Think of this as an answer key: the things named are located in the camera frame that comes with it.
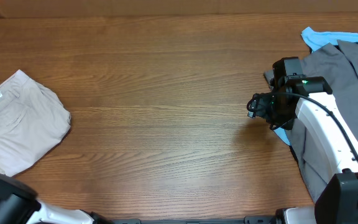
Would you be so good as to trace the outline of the grey shirt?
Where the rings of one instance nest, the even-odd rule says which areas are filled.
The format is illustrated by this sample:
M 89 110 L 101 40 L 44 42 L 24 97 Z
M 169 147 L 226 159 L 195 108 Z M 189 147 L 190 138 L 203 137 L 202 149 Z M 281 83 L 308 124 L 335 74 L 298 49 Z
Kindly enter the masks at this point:
M 339 40 L 326 44 L 302 59 L 301 66 L 307 77 L 326 79 L 342 117 L 358 140 L 358 43 Z M 279 128 L 275 133 L 291 145 L 306 188 L 312 200 L 317 201 L 329 180 L 305 125 L 296 120 L 291 130 Z

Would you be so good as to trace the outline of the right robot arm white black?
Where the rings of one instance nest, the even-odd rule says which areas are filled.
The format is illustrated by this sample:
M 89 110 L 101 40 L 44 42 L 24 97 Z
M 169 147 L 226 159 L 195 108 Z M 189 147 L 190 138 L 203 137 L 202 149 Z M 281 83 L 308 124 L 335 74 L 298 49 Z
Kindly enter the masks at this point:
M 256 93 L 247 104 L 251 118 L 270 129 L 302 122 L 323 156 L 329 182 L 312 207 L 278 211 L 275 223 L 358 223 L 358 142 L 342 118 L 323 77 L 281 78 L 270 93 Z

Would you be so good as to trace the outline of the light blue garment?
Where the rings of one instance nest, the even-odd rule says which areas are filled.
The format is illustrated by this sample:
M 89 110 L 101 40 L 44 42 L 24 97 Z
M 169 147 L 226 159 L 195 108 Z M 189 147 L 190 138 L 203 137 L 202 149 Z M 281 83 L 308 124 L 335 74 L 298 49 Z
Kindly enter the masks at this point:
M 316 32 L 307 27 L 301 37 L 311 54 L 301 60 L 309 77 L 324 77 L 339 110 L 358 140 L 358 33 Z

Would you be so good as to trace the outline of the beige cotton shorts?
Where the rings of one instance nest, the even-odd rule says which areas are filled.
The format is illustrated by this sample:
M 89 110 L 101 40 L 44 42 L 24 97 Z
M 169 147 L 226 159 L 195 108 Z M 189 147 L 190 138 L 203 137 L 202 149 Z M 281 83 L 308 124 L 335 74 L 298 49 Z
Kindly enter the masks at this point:
M 32 167 L 70 128 L 71 114 L 58 96 L 18 70 L 0 84 L 0 174 Z

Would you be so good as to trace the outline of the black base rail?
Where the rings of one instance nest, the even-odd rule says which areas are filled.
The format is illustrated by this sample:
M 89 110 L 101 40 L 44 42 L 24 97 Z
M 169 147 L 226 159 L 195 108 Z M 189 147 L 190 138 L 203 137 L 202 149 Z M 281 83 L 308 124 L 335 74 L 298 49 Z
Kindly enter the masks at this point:
M 215 218 L 215 219 L 180 219 L 180 220 L 140 220 L 115 219 L 113 224 L 285 224 L 275 215 L 246 216 L 244 218 Z

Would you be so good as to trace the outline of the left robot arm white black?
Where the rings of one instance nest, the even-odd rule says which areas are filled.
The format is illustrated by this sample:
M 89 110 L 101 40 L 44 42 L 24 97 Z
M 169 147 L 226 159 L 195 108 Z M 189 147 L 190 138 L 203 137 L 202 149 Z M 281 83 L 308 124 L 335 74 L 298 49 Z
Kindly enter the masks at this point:
M 26 184 L 0 174 L 0 224 L 113 224 L 97 213 L 67 210 L 38 199 Z

